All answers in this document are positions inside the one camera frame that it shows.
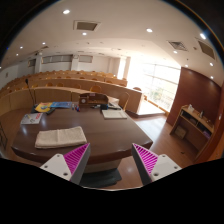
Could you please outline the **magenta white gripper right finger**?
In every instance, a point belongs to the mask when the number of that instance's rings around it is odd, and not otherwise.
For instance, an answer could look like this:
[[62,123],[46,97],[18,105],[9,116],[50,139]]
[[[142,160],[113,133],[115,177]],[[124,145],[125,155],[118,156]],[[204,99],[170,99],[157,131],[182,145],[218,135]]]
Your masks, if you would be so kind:
[[132,144],[131,152],[143,185],[181,170],[181,167],[166,154],[157,155],[136,143]]

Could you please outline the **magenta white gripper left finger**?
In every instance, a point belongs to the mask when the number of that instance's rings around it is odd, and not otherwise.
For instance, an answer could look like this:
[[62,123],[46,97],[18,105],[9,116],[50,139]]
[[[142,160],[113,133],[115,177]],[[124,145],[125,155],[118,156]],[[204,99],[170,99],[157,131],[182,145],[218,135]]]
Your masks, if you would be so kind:
[[90,156],[90,144],[84,144],[62,155],[55,154],[41,169],[72,183],[79,184]]

